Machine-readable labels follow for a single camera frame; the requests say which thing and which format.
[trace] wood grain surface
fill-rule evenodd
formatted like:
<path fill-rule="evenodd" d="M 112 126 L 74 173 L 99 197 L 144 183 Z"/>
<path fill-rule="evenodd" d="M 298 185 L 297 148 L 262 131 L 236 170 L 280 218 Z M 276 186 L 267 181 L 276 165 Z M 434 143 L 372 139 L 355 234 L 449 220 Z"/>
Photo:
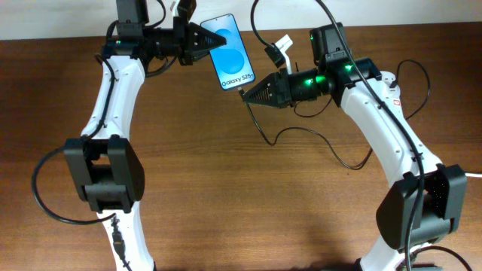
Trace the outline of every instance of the wood grain surface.
<path fill-rule="evenodd" d="M 313 67 L 308 30 L 288 33 L 300 69 Z M 347 28 L 356 57 L 369 56 L 394 72 L 407 58 L 423 63 L 432 97 L 410 120 L 417 135 L 446 165 L 482 169 L 482 24 Z M 242 34 L 257 81 L 276 70 L 251 32 Z M 33 200 L 30 175 L 48 151 L 78 137 L 93 110 L 102 69 L 94 61 L 104 38 L 0 42 L 0 269 L 113 270 L 100 225 L 76 227 L 49 219 Z M 401 72 L 406 113 L 426 94 L 422 72 Z M 328 97 L 305 103 L 318 111 Z M 356 164 L 368 151 L 358 127 L 334 104 L 303 119 L 291 109 L 253 106 L 269 137 L 287 126 L 326 136 Z M 379 235 L 375 211 L 388 191 L 372 157 L 363 170 L 343 168 L 328 146 L 306 132 L 287 132 L 267 146 L 236 91 L 223 92 L 209 57 L 174 65 L 149 78 L 136 101 L 131 143 L 145 169 L 142 223 L 161 270 L 273 270 L 352 263 Z M 41 171 L 39 190 L 55 212 L 95 215 L 79 200 L 63 157 Z M 470 178 L 459 231 L 441 245 L 482 267 L 482 181 Z M 451 256 L 420 262 L 461 270 Z"/>

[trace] black cable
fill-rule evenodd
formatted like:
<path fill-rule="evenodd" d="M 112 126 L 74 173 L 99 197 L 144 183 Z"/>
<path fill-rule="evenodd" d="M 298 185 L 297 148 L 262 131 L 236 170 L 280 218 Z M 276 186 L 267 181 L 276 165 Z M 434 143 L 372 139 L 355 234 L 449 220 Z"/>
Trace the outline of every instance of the black cable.
<path fill-rule="evenodd" d="M 107 97 L 105 98 L 104 110 L 102 111 L 102 115 L 100 117 L 99 123 L 97 124 L 96 129 L 90 135 L 88 135 L 85 138 L 85 140 L 91 140 L 94 136 L 97 135 L 97 133 L 104 126 L 105 117 L 107 116 L 107 111 L 108 111 L 108 104 L 111 101 L 112 91 L 114 90 L 115 81 L 117 80 L 117 78 L 115 77 L 114 69 L 112 68 L 111 64 L 107 61 L 107 59 L 100 55 L 96 55 L 96 57 L 100 58 L 107 66 L 107 69 L 110 71 L 111 83 L 108 87 Z"/>
<path fill-rule="evenodd" d="M 178 59 L 178 57 L 174 56 L 174 58 L 171 60 L 171 62 L 169 64 L 167 64 L 167 58 L 166 58 L 166 62 L 162 65 L 162 67 L 160 67 L 159 69 L 157 69 L 153 72 L 148 72 L 147 74 L 145 74 L 145 77 L 151 78 L 151 77 L 163 74 L 165 71 L 167 71 L 169 68 L 171 68 L 172 64 L 174 64 L 174 62 L 177 59 Z"/>
<path fill-rule="evenodd" d="M 462 257 L 460 256 L 459 254 L 457 254 L 455 251 L 449 249 L 449 248 L 444 248 L 444 247 L 441 247 L 441 246 L 437 246 L 437 245 L 431 245 L 429 247 L 425 247 L 425 248 L 419 248 L 417 250 L 415 250 L 412 255 L 413 257 L 416 257 L 418 254 L 424 252 L 424 251 L 429 251 L 429 250 L 438 250 L 438 251 L 444 251 L 444 252 L 447 252 L 448 254 L 451 254 L 452 256 L 454 256 L 455 258 L 457 258 L 457 260 L 459 260 L 459 262 L 465 267 L 465 269 L 467 271 L 472 271 L 472 268 L 468 265 L 467 261 Z"/>
<path fill-rule="evenodd" d="M 329 142 L 329 140 L 326 139 L 326 137 L 324 137 L 322 134 L 320 134 L 319 132 L 316 132 L 316 131 L 313 131 L 311 129 L 308 129 L 308 128 L 304 128 L 304 127 L 288 127 L 288 128 L 284 128 L 283 130 L 279 131 L 278 134 L 276 135 L 275 139 L 274 139 L 274 142 L 270 142 L 270 140 L 268 139 L 268 137 L 266 137 L 266 135 L 264 134 L 263 130 L 261 129 L 261 127 L 259 126 L 258 124 L 258 121 L 256 120 L 255 116 L 253 115 L 253 111 L 251 110 L 251 107 L 249 106 L 249 104 L 247 102 L 245 102 L 246 104 L 246 107 L 248 109 L 248 112 L 249 112 L 249 115 L 251 116 L 251 119 L 253 120 L 253 123 L 255 123 L 256 125 L 256 128 L 258 128 L 258 131 L 259 133 L 261 134 L 261 136 L 263 136 L 263 139 L 264 141 L 269 145 L 269 146 L 274 146 L 276 145 L 276 143 L 278 142 L 278 138 L 281 136 L 281 134 L 283 134 L 284 132 L 288 131 L 288 130 L 292 130 L 292 129 L 297 129 L 297 130 L 301 130 L 301 131 L 306 131 L 306 132 L 311 132 L 312 134 L 314 135 L 317 135 L 319 136 L 320 138 L 322 138 L 326 145 L 330 148 L 331 150 L 331 153 L 335 156 L 335 158 L 337 158 L 338 162 L 340 162 L 344 167 L 346 167 L 347 169 L 351 169 L 351 170 L 360 170 L 360 169 L 363 169 L 363 167 L 365 166 L 365 164 L 367 163 L 368 159 L 370 158 L 370 155 L 371 153 L 373 152 L 373 150 L 370 149 L 370 151 L 368 152 L 368 155 L 363 159 L 363 161 L 361 163 L 359 163 L 358 165 L 356 166 L 351 166 L 347 163 L 345 163 L 345 161 L 343 161 L 339 156 L 338 154 L 334 151 L 333 147 L 331 146 L 331 143 Z"/>
<path fill-rule="evenodd" d="M 57 221 L 60 221 L 60 222 L 63 222 L 63 223 L 67 223 L 67 224 L 72 224 L 72 225 L 91 225 L 91 224 L 95 224 L 95 223 L 99 223 L 99 222 L 104 222 L 104 221 L 108 221 L 110 220 L 111 218 L 113 218 L 115 216 L 115 214 L 113 215 L 110 215 L 106 218 L 102 218 L 102 219 L 95 219 L 95 220 L 91 220 L 91 221 L 79 221 L 79 220 L 74 220 L 74 219 L 70 219 L 70 218 L 64 218 L 64 217 L 61 217 L 59 215 L 57 215 L 56 213 L 52 212 L 45 204 L 44 202 L 42 201 L 42 199 L 40 198 L 40 196 L 38 195 L 38 188 L 37 188 L 37 176 L 38 176 L 38 173 L 40 172 L 40 169 L 41 167 L 45 164 L 45 162 L 47 162 L 50 158 L 52 158 L 54 155 L 56 154 L 59 154 L 61 152 L 63 152 L 64 150 L 66 149 L 66 146 L 62 146 L 60 148 L 57 148 L 53 151 L 51 151 L 50 153 L 48 153 L 47 155 L 45 155 L 41 160 L 40 162 L 38 163 L 38 165 L 35 167 L 34 171 L 33 171 L 33 175 L 32 175 L 32 192 L 33 192 L 33 196 L 34 196 L 34 199 L 35 201 L 37 202 L 37 204 L 40 206 L 40 209 L 42 209 L 42 211 L 44 211 L 49 217 L 57 220 Z"/>
<path fill-rule="evenodd" d="M 163 21 L 166 19 L 166 6 L 164 6 L 164 3 L 162 2 L 162 0 L 157 0 L 157 2 L 159 2 L 160 6 L 163 8 L 163 18 L 160 19 L 160 21 L 157 23 L 153 23 L 150 26 L 145 26 L 145 28 L 153 29 L 154 27 L 157 27 L 161 23 L 163 23 Z"/>
<path fill-rule="evenodd" d="M 97 124 L 96 129 L 89 136 L 85 136 L 85 137 L 82 138 L 84 141 L 88 141 L 88 140 L 92 139 L 101 130 L 101 128 L 104 126 L 105 116 L 107 115 L 107 110 L 108 110 L 108 104 L 109 104 L 110 99 L 111 99 L 112 90 L 114 89 L 115 81 L 117 80 L 111 64 L 107 61 L 106 58 L 104 58 L 104 57 L 100 57 L 100 58 L 102 59 L 102 61 L 107 66 L 108 70 L 111 72 L 111 84 L 110 84 L 109 89 L 108 89 L 107 98 L 105 99 L 104 111 L 103 111 L 102 116 L 99 120 L 99 124 Z M 40 162 L 38 162 L 37 166 L 35 167 L 35 169 L 32 173 L 32 183 L 31 183 L 32 192 L 33 192 L 33 196 L 34 196 L 35 201 L 37 202 L 38 206 L 40 206 L 40 209 L 42 209 L 42 211 L 44 211 L 49 217 L 51 217 L 51 218 L 53 218 L 57 221 L 67 223 L 67 224 L 72 224 L 72 225 L 91 225 L 91 224 L 96 224 L 96 223 L 102 223 L 104 221 L 108 221 L 108 220 L 112 219 L 113 217 L 115 217 L 115 214 L 113 214 L 113 215 L 109 215 L 108 217 L 101 218 L 101 219 L 95 219 L 95 220 L 90 220 L 90 221 L 79 221 L 79 220 L 75 220 L 75 219 L 61 217 L 61 216 L 57 215 L 56 213 L 52 212 L 44 204 L 40 195 L 38 194 L 38 188 L 37 188 L 38 173 L 40 172 L 41 167 L 50 158 L 52 158 L 56 154 L 59 154 L 59 153 L 63 152 L 65 149 L 66 149 L 66 146 L 62 146 L 60 148 L 57 148 L 57 149 L 51 151 L 47 155 L 45 155 L 40 160 Z"/>
<path fill-rule="evenodd" d="M 323 111 L 325 111 L 325 109 L 330 105 L 331 101 L 333 101 L 333 98 L 331 97 L 330 100 L 326 103 L 325 107 L 318 113 L 316 114 L 312 114 L 312 115 L 302 115 L 302 114 L 298 114 L 298 112 L 296 112 L 296 108 L 298 107 L 299 104 L 301 104 L 302 102 L 298 102 L 296 105 L 294 105 L 294 108 L 293 108 L 293 112 L 298 116 L 298 117 L 316 117 L 318 116 L 319 114 L 323 113 Z"/>
<path fill-rule="evenodd" d="M 127 260 L 122 260 L 122 264 L 124 265 L 124 267 L 126 267 L 127 271 L 133 271 L 130 266 L 129 266 L 129 263 L 127 262 Z"/>
<path fill-rule="evenodd" d="M 251 6 L 251 27 L 253 28 L 253 32 L 255 33 L 256 35 L 256 38 L 258 38 L 258 40 L 268 46 L 268 47 L 272 47 L 273 45 L 272 44 L 269 44 L 267 43 L 258 33 L 258 30 L 256 29 L 256 26 L 255 26 L 255 9 L 256 9 L 256 5 L 258 4 L 258 1 L 259 0 L 255 0 L 255 2 L 253 3 L 253 5 Z"/>
<path fill-rule="evenodd" d="M 425 69 L 425 67 L 420 64 L 419 62 L 415 61 L 415 60 L 412 60 L 412 59 L 406 59 L 404 61 L 401 61 L 399 64 L 398 64 L 398 67 L 397 67 L 397 76 L 395 77 L 395 81 L 393 81 L 392 84 L 394 84 L 395 86 L 398 85 L 398 80 L 399 80 L 399 75 L 400 75 L 400 67 L 402 64 L 406 63 L 406 62 L 411 62 L 411 63 L 415 63 L 417 64 L 420 69 L 422 69 L 423 73 L 425 74 L 425 77 L 427 79 L 427 96 L 425 97 L 425 99 L 423 100 L 423 103 L 421 104 L 420 107 L 418 107 L 417 110 L 415 110 L 411 115 L 409 115 L 408 117 L 405 118 L 405 120 L 409 120 L 411 117 L 413 117 L 415 114 L 417 114 L 420 110 L 422 110 L 422 108 L 425 107 L 425 105 L 427 104 L 427 102 L 429 101 L 429 98 L 430 98 L 430 92 L 431 92 L 431 89 L 432 89 L 432 82 L 430 81 L 430 76 L 429 76 L 429 73 L 427 72 L 427 70 Z"/>
<path fill-rule="evenodd" d="M 112 35 L 114 34 L 114 29 L 115 29 L 115 26 L 119 23 L 119 20 L 115 20 L 114 22 L 112 22 L 108 28 L 107 28 L 107 33 L 105 34 L 105 40 L 108 40 L 110 38 L 112 38 Z"/>
<path fill-rule="evenodd" d="M 112 226 L 112 246 L 114 247 L 115 253 L 119 256 L 119 259 L 122 260 L 122 264 L 128 271 L 133 271 L 128 262 L 126 260 L 126 243 L 122 238 L 122 233 L 119 231 L 119 220 L 117 218 L 112 218 L 111 226 Z"/>
<path fill-rule="evenodd" d="M 388 108 L 386 103 L 380 99 L 380 97 L 374 92 L 373 88 L 370 86 L 370 84 L 367 82 L 367 79 L 363 76 L 362 72 L 356 65 L 355 60 L 353 59 L 352 54 L 349 51 L 348 45 L 346 44 L 345 40 L 343 39 L 343 36 L 341 35 L 340 29 L 338 28 L 337 21 L 334 19 L 333 15 L 331 14 L 330 10 L 328 7 L 323 3 L 321 0 L 316 0 L 316 2 L 323 8 L 325 11 L 326 15 L 330 19 L 331 23 L 333 24 L 334 30 L 337 33 L 338 38 L 340 39 L 341 45 L 343 49 L 345 50 L 346 54 L 349 57 L 350 62 L 353 64 L 353 67 L 355 68 L 355 71 L 357 75 L 360 77 L 360 79 L 363 81 L 363 84 L 367 87 L 368 92 L 373 96 L 375 101 L 380 104 L 380 107 L 383 108 L 383 110 L 389 115 L 389 117 L 392 119 L 392 121 L 395 123 L 395 125 L 398 127 L 400 132 L 404 135 L 405 139 L 407 140 L 407 143 L 411 147 L 413 151 L 413 155 L 415 156 L 416 163 L 419 167 L 419 183 L 418 183 L 418 188 L 417 188 L 417 195 L 415 199 L 415 203 L 413 204 L 412 211 L 410 213 L 409 217 L 409 222 L 408 222 L 408 227 L 407 227 L 407 232 L 405 236 L 405 262 L 407 264 L 407 271 L 411 271 L 411 265 L 410 265 L 410 238 L 412 234 L 412 228 L 413 228 L 413 219 L 415 218 L 415 211 L 418 208 L 418 205 L 423 199 L 423 189 L 425 187 L 425 172 L 423 168 L 423 163 L 422 163 L 422 157 L 420 156 L 419 151 L 416 148 L 415 143 L 413 142 L 412 138 L 408 134 L 407 130 L 403 127 L 403 125 L 400 123 L 400 121 L 397 119 L 397 117 L 393 114 L 393 112 Z"/>

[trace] black joint housing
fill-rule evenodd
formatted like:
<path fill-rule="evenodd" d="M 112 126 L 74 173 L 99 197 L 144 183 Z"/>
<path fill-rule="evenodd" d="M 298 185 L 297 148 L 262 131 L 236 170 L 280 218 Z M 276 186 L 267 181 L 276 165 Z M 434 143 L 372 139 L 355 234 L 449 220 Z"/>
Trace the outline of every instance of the black joint housing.
<path fill-rule="evenodd" d="M 337 23 L 338 29 L 346 43 L 345 30 L 342 23 Z M 332 24 L 310 30 L 313 61 L 321 70 L 330 63 L 348 60 L 348 53 L 343 49 L 342 42 Z"/>
<path fill-rule="evenodd" d="M 436 243 L 459 227 L 467 177 L 458 166 L 437 165 L 438 170 L 426 176 L 423 202 L 413 220 L 411 245 Z M 418 179 L 411 172 L 395 182 L 377 210 L 377 225 L 386 244 L 393 249 L 405 247 L 405 235 Z"/>
<path fill-rule="evenodd" d="M 81 200 L 90 209 L 122 209 L 129 213 L 144 194 L 144 169 L 127 139 L 113 135 L 109 140 L 67 139 L 67 164 Z M 107 155 L 109 164 L 95 164 Z"/>

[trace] phone screen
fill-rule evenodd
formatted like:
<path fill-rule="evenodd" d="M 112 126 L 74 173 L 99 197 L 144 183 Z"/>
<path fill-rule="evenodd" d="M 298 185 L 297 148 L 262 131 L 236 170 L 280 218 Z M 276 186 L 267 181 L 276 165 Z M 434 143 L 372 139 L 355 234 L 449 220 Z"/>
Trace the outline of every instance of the phone screen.
<path fill-rule="evenodd" d="M 201 26 L 226 38 L 226 45 L 210 52 L 222 89 L 231 90 L 253 82 L 255 73 L 249 62 L 234 16 L 226 14 L 204 21 Z"/>

